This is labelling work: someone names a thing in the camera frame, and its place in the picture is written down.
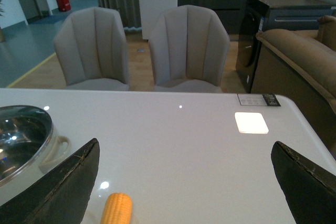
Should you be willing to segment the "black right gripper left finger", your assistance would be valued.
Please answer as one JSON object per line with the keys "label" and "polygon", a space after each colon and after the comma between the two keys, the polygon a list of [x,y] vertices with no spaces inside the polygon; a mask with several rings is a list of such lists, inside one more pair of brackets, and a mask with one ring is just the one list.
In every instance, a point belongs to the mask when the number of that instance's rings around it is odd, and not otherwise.
{"label": "black right gripper left finger", "polygon": [[1,223],[81,223],[100,158],[96,138],[1,206]]}

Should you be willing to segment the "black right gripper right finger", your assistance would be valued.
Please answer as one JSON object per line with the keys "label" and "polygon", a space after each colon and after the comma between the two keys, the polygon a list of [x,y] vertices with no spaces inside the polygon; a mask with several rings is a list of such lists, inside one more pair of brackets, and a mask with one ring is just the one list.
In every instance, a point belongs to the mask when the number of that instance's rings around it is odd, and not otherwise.
{"label": "black right gripper right finger", "polygon": [[335,175],[280,141],[271,161],[296,223],[335,223]]}

